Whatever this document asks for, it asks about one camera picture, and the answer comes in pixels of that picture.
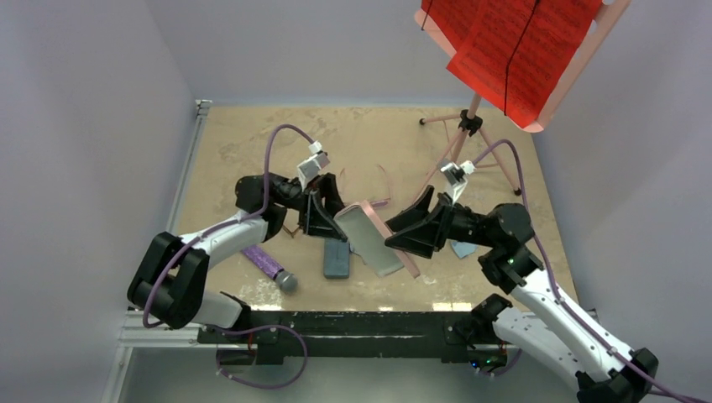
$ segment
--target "wooden table surface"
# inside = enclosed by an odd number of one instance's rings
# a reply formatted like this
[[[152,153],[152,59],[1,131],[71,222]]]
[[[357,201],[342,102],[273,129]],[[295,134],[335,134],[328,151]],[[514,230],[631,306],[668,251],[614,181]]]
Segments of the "wooden table surface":
[[[263,172],[268,135],[281,123],[295,124],[322,143],[332,161],[326,171],[338,175],[344,170],[338,187],[347,204],[387,196],[386,179],[377,166],[382,165],[392,183],[393,200],[378,213],[384,220],[393,217],[410,205],[447,144],[443,123],[421,126],[418,119],[457,111],[448,107],[213,107],[197,146],[176,231],[194,232],[236,212],[235,182]],[[494,139],[507,138],[516,145],[534,228],[559,284],[575,298],[532,134],[516,128],[498,110],[481,108],[478,115]],[[457,121],[448,122],[451,136],[457,125]],[[473,136],[466,141],[461,160],[473,159],[482,149],[483,140]],[[503,150],[503,155],[515,171],[509,151]],[[307,142],[285,130],[275,141],[270,171],[295,177],[296,165],[308,156]],[[491,156],[483,161],[493,162]],[[444,179],[438,175],[431,183],[436,191],[444,189]],[[475,171],[459,200],[480,213],[502,202],[520,201],[498,167]],[[296,227],[296,212],[288,214],[286,223]],[[260,245],[298,277],[293,295],[279,291],[242,254],[212,269],[207,288],[236,295],[257,310],[287,311],[468,311],[490,294],[502,294],[485,279],[477,262],[476,256],[488,250],[485,247],[465,259],[458,259],[449,244],[432,259],[414,257],[421,271],[415,280],[406,270],[379,278],[360,257],[352,255],[350,278],[327,280],[322,273],[323,245],[323,239],[302,233],[291,238],[284,232]],[[528,246],[539,255],[533,243]]]

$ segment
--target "white wall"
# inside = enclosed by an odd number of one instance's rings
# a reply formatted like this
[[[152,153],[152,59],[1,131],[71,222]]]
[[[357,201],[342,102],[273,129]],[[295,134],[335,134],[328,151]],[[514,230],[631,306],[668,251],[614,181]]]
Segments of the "white wall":
[[[195,104],[143,0],[0,2],[0,55],[0,401],[99,401]]]
[[[252,381],[289,379],[301,359],[259,366]],[[205,350],[141,352],[134,356],[122,402],[194,403],[575,403],[555,374],[524,355],[510,373],[489,381],[467,364],[437,359],[309,359],[302,377],[282,390],[256,390],[215,375],[215,353]]]
[[[413,20],[419,0],[148,0],[197,97],[467,106]]]
[[[634,1],[550,128],[535,135],[580,300],[633,346],[650,348],[660,380],[706,400],[709,21],[705,0]]]

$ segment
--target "pink music stand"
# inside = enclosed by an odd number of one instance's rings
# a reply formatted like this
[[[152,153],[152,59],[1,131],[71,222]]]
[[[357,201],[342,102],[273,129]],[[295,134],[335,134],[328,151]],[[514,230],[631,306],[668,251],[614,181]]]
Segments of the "pink music stand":
[[[615,23],[618,22],[618,19],[626,10],[626,8],[628,8],[628,5],[630,3],[631,0],[615,0],[611,4],[601,4],[599,11],[596,14],[596,17],[594,18],[595,29],[590,30],[584,38],[584,41],[579,46],[576,55],[573,57],[573,59],[571,59],[571,62],[566,67],[566,70],[564,70],[557,86],[554,88],[551,95],[547,99],[547,102],[544,104],[544,107],[539,113],[537,120],[534,121],[534,123],[526,126],[525,128],[521,128],[522,130],[529,133],[538,133],[541,132],[552,121],[554,113],[556,112],[558,106],[561,104],[563,98],[568,93],[568,90],[571,89],[571,86],[574,84],[574,82],[576,82],[576,79],[579,78],[579,75],[584,70],[584,67],[586,67],[586,65],[589,63],[591,57],[593,57],[596,50],[598,50],[600,44],[604,41],[605,37],[608,36],[608,33],[613,29]],[[432,18],[426,18],[426,16],[427,15],[425,11],[421,9],[417,11],[415,18],[418,25],[423,27],[427,34],[430,35],[432,40],[434,40],[435,43],[438,44],[442,48],[442,50],[444,50],[445,53],[448,54],[448,56],[450,56],[451,58],[455,56],[455,48],[452,46],[452,44],[450,44],[450,41],[445,38],[445,35],[442,33],[437,24],[435,24]],[[467,117],[469,119],[474,118],[475,113],[477,112],[477,108],[479,107],[479,103],[481,101],[482,97],[479,94],[475,93],[472,97],[472,102],[469,104],[468,108]],[[420,124],[426,124],[430,122],[443,122],[446,120],[453,119],[460,119],[460,115],[454,114],[438,116],[436,118],[423,118],[420,120]],[[467,138],[467,134],[467,130],[460,128],[458,130],[458,134],[453,137],[453,139],[448,144],[448,147],[446,148],[445,152],[442,154],[441,160],[444,159],[445,156],[448,155],[448,153],[450,153],[451,160],[453,162],[457,162],[460,156],[460,151],[462,150],[465,139]],[[492,144],[492,140],[487,134],[487,131],[484,129],[484,127],[479,130],[479,134],[482,136],[482,139],[485,143],[487,143],[487,146],[489,147]],[[492,155],[495,157],[497,165],[500,166],[502,172],[504,172],[507,180],[510,182],[510,185],[512,186],[512,189],[514,190],[515,194],[519,195],[521,193],[521,190],[519,189],[519,182],[504,165],[500,153],[495,149],[492,151]],[[423,188],[425,188],[425,185],[427,185],[427,182],[432,178],[436,170],[437,166],[433,167],[428,173]]]

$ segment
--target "black string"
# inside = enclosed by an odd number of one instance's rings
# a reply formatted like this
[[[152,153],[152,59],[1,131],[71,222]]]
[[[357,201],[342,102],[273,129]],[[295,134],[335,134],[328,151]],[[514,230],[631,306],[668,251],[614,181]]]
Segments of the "black string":
[[[435,0],[430,0],[430,4],[427,5],[427,10],[425,10],[425,18],[423,19],[423,25],[421,26],[421,31],[425,30],[425,22],[427,21],[427,16],[430,15],[430,8],[432,7],[432,2]]]
[[[531,22],[531,19],[534,17],[534,13],[537,12],[537,6],[539,5],[540,2],[541,2],[541,0],[534,0],[534,7],[531,8],[531,14],[529,15],[529,19],[526,21],[526,25],[524,25],[524,29],[521,31],[521,36],[519,37],[519,40],[516,41],[514,50],[512,50],[512,55],[510,56],[509,61],[507,61],[507,67],[505,67],[505,107],[503,110],[503,112],[505,113],[505,116],[507,116],[507,94],[509,92],[510,65],[511,65],[511,62],[514,60],[514,55],[516,55],[516,52],[519,49],[519,44],[521,43],[521,40],[524,38],[526,29],[529,28],[529,23]]]

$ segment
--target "robotic arm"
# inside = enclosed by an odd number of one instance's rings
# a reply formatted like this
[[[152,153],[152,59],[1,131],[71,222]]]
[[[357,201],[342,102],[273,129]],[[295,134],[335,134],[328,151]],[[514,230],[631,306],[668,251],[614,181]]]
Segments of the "robotic arm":
[[[180,270],[167,275],[160,284],[150,314],[175,329],[189,322],[227,329],[244,327],[239,322],[247,316],[242,313],[249,306],[227,293],[205,290],[208,270],[249,246],[273,238],[281,230],[288,209],[299,212],[298,225],[305,234],[345,241],[346,235],[333,221],[333,216],[344,208],[336,177],[318,174],[326,164],[326,154],[319,150],[298,166],[299,175],[294,179],[269,173],[265,182],[263,175],[245,176],[235,185],[238,212],[233,216],[194,233],[156,235],[128,288],[128,299],[145,308],[160,272],[180,249],[198,237],[198,242],[178,260],[176,266]],[[242,221],[262,207],[265,183],[269,187],[266,210]]]
[[[645,348],[633,351],[607,332],[549,277],[539,258],[526,247],[534,230],[523,205],[500,204],[483,215],[456,203],[467,184],[464,176],[471,172],[468,170],[467,166],[443,163],[446,192],[437,194],[437,204],[428,211],[433,196],[429,186],[411,207],[388,220],[394,235],[385,240],[386,246],[427,259],[447,239],[490,247],[478,259],[487,280],[530,308],[541,321],[530,321],[508,300],[494,294],[460,323],[462,334],[475,334],[480,339],[489,335],[520,346],[578,390],[582,403],[640,401],[650,391],[650,383],[616,354],[651,377],[657,371],[657,358]]]

